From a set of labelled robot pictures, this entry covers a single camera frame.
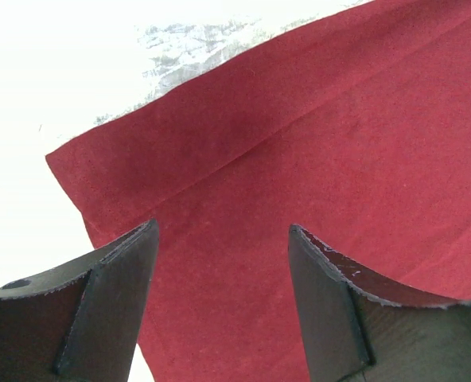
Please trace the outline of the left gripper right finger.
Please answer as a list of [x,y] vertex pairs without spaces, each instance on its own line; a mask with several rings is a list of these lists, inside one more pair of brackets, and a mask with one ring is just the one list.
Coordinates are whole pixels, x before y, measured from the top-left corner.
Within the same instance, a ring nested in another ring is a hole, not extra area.
[[399,283],[298,225],[288,256],[312,381],[471,381],[471,300]]

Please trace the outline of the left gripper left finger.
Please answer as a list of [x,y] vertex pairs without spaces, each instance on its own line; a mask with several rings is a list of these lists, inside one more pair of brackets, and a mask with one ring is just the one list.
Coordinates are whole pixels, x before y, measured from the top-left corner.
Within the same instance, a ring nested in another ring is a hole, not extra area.
[[0,381],[125,381],[158,254],[150,220],[0,288]]

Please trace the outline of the dark red t shirt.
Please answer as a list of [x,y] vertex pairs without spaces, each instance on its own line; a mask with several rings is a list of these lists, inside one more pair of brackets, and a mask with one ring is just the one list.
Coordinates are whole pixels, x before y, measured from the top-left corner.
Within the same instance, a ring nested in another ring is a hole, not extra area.
[[471,298],[471,1],[310,23],[46,160],[95,247],[160,225],[139,338],[155,380],[305,381],[292,224]]

